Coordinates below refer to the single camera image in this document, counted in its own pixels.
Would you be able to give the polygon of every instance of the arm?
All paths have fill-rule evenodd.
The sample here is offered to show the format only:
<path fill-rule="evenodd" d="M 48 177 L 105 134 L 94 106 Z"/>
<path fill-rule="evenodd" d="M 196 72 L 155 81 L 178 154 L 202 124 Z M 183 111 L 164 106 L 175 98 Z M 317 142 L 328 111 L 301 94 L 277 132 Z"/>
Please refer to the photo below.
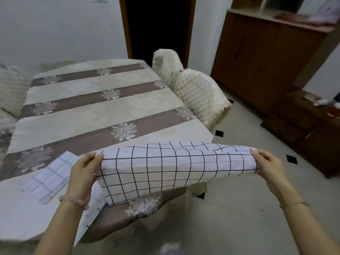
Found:
<path fill-rule="evenodd" d="M 94 172 L 103 155 L 86 154 L 72 167 L 66 196 L 75 197 L 88 203 L 91 187 L 96 181 Z M 83 208 L 70 201 L 62 201 L 47 230 L 40 240 L 34 255 L 71 254 Z"/>
<path fill-rule="evenodd" d="M 303 199 L 288 180 L 281 160 L 264 150 L 252 155 L 261 168 L 258 174 L 266 180 L 280 204 L 284 205 L 283 212 L 299 253 L 340 254 L 339 246 L 315 219 L 309 207 L 300 203 Z"/>

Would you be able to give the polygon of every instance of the thin bracelet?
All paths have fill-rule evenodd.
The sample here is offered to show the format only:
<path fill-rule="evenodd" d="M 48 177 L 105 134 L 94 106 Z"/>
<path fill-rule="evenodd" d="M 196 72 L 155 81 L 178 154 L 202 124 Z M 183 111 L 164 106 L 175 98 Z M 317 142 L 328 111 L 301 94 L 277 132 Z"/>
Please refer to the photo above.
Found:
<path fill-rule="evenodd" d="M 72 202 L 72 203 L 74 203 L 78 206 L 81 206 L 83 208 L 83 210 L 88 210 L 88 208 L 89 208 L 89 205 L 86 204 L 84 201 L 77 199 L 77 198 L 74 198 L 72 196 L 61 195 L 59 197 L 59 201 L 62 202 L 63 200 L 67 200 L 67 201 Z"/>
<path fill-rule="evenodd" d="M 280 204 L 279 207 L 284 209 L 285 207 L 289 207 L 289 206 L 293 206 L 293 205 L 298 205 L 298 204 L 302 204 L 302 205 L 305 205 L 305 206 L 308 206 L 309 207 L 309 204 L 305 201 L 300 201 L 300 202 L 296 202 L 296 203 L 292 203 L 292 204 Z"/>

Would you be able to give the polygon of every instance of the door frame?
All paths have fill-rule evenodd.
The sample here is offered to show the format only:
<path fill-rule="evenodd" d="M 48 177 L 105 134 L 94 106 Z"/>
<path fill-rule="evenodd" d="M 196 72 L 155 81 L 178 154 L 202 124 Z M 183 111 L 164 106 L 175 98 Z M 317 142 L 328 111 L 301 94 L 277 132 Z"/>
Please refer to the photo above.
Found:
<path fill-rule="evenodd" d="M 121 14 L 122 14 L 123 28 L 124 28 L 124 35 L 125 35 L 125 42 L 126 42 L 126 50 L 128 52 L 128 58 L 133 59 L 129 23 L 127 21 L 126 2 L 125 2 L 125 0 L 119 0 L 119 4 L 120 4 L 120 10 L 121 10 Z M 181 61 L 182 64 L 183 64 L 183 67 L 185 69 L 188 67 L 188 62 L 189 62 L 191 34 L 192 34 L 192 26 L 193 26 L 193 17 L 194 17 L 194 14 L 195 14 L 195 6 L 196 6 L 196 0 L 190 0 L 189 18 L 188 18 L 188 21 L 187 21 L 188 23 L 186 25 L 187 32 L 188 32 L 187 33 L 187 41 L 185 43 L 185 48 L 184 48 L 184 61 Z"/>

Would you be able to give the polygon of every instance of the drawer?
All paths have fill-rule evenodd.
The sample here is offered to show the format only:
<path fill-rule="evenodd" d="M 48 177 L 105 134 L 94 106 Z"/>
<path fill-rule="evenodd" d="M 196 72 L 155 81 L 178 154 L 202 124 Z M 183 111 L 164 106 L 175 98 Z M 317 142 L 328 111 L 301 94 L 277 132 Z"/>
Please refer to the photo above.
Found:
<path fill-rule="evenodd" d="M 263 124 L 264 127 L 270 130 L 275 136 L 280 137 L 289 143 L 294 143 L 306 135 L 305 132 L 276 114 L 267 116 Z"/>
<path fill-rule="evenodd" d="M 317 124 L 317 118 L 293 103 L 285 102 L 279 105 L 276 112 L 300 129 L 310 131 Z"/>

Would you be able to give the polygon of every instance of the low wooden cabinet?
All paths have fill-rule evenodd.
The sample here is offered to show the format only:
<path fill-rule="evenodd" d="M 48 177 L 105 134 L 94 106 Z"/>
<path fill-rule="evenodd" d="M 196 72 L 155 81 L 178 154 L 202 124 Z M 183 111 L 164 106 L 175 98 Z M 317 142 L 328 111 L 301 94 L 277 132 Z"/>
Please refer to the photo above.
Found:
<path fill-rule="evenodd" d="M 303 99 L 304 90 L 286 94 L 261 124 L 327 178 L 340 171 L 340 118 Z"/>
<path fill-rule="evenodd" d="M 211 76 L 266 114 L 293 89 L 327 30 L 245 14 L 227 12 Z"/>

